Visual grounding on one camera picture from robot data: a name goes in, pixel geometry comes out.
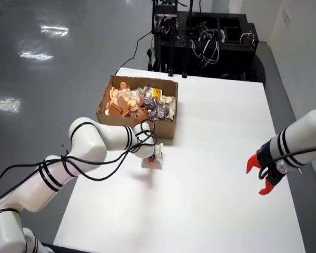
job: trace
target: shiny floor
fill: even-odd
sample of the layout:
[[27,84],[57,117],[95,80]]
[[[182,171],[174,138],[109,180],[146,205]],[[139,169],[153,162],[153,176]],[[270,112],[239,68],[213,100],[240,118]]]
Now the shiny floor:
[[[0,1],[0,173],[11,164],[39,162],[70,149],[70,124],[80,116],[96,119],[109,76],[132,56],[137,39],[150,31],[151,4],[150,0]],[[213,0],[213,12],[227,7],[228,1]],[[150,42],[151,36],[140,42],[127,67],[147,68]],[[266,94],[278,132],[294,116],[270,48],[260,43],[258,55],[265,66]],[[10,172],[0,193],[31,170]],[[316,212],[311,211],[316,211],[316,177],[312,169],[306,171],[304,178],[292,175],[289,182],[306,251],[316,252]],[[53,242],[74,185],[75,180],[69,182],[41,212],[23,212],[24,226],[41,241]]]

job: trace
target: white wall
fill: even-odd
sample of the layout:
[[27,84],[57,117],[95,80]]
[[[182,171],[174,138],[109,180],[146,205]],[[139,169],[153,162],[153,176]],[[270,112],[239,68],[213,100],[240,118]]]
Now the white wall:
[[[283,8],[291,16],[288,28]],[[283,0],[269,44],[298,119],[316,109],[316,0]]]
[[[188,12],[190,8],[190,0],[179,0],[179,2],[187,5],[187,8],[179,4],[178,11]],[[201,12],[211,12],[211,10],[212,10],[212,0],[201,0]],[[199,12],[199,0],[193,1],[192,12]]]
[[228,10],[230,13],[241,13],[242,0],[230,0]]
[[268,42],[278,16],[282,0],[230,0],[230,13],[246,14],[254,23],[260,41]]

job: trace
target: white table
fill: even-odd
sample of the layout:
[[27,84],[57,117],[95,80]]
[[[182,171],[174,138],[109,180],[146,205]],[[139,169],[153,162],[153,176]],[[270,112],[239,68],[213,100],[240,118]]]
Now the white table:
[[179,83],[163,170],[142,169],[129,155],[104,182],[79,177],[55,245],[103,253],[305,252],[287,178],[261,196],[258,169],[246,175],[248,158],[275,135],[261,83],[133,69],[118,75]]

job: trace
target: cardboard box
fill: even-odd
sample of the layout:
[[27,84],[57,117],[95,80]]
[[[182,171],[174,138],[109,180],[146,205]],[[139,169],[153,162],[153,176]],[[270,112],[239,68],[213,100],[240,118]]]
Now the cardboard box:
[[96,114],[100,124],[106,125],[128,125],[134,127],[141,122],[140,119],[131,119],[131,118],[121,118],[116,116],[105,115],[104,111],[106,109],[106,104],[110,103],[109,92],[112,86],[115,89],[120,88],[121,82],[125,82],[127,87],[130,90],[135,90],[138,87],[144,88],[146,86],[162,89],[163,95],[165,96],[174,96],[175,97],[175,113],[173,122],[164,122],[164,121],[154,121],[156,129],[156,137],[158,139],[173,139],[174,137],[174,128],[177,118],[177,102],[178,102],[178,83],[170,80],[161,80],[161,79],[151,79],[143,77],[128,77],[128,76],[115,76],[112,75],[109,79],[109,82],[105,88],[102,101],[97,107]]

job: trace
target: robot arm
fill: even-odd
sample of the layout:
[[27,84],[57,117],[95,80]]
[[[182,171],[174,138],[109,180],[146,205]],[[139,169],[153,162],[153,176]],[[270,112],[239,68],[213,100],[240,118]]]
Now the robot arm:
[[[66,161],[72,161],[86,173],[100,166],[108,150],[125,150],[125,155],[129,151],[139,158],[150,157],[154,153],[154,142],[149,131],[150,126],[146,122],[132,130],[128,126],[101,125],[88,118],[79,118],[69,129],[72,150],[67,154]],[[58,162],[47,164],[53,159]],[[31,212],[42,210],[62,186],[81,173],[71,163],[55,155],[48,156],[44,166],[34,172],[27,181],[0,200],[0,253],[29,252],[25,251],[27,244],[35,249],[39,242],[30,230],[22,230],[19,213],[23,209]],[[35,240],[28,240],[28,235]],[[41,248],[40,244],[35,252],[47,252]]]
[[300,171],[315,159],[316,110],[313,110],[264,144],[248,160],[247,173],[252,167],[260,168],[259,178],[265,178],[265,188],[259,193],[266,195],[288,172]]
[[[146,122],[135,126],[132,130],[128,126],[109,126],[99,124],[88,118],[75,120],[69,129],[69,138],[72,143],[72,150],[67,158],[74,162],[84,173],[98,168],[99,164],[88,164],[77,161],[71,157],[92,161],[103,162],[107,151],[127,150],[147,138],[142,131],[149,131],[150,127]],[[132,153],[139,158],[150,157],[154,152],[152,137],[145,141],[145,144],[136,148]],[[59,159],[51,155],[45,159]],[[38,212],[55,196],[55,194],[70,179],[79,176],[80,172],[70,163],[57,162],[40,169],[18,189],[16,189],[6,200],[6,204],[18,203],[21,207],[31,212]]]

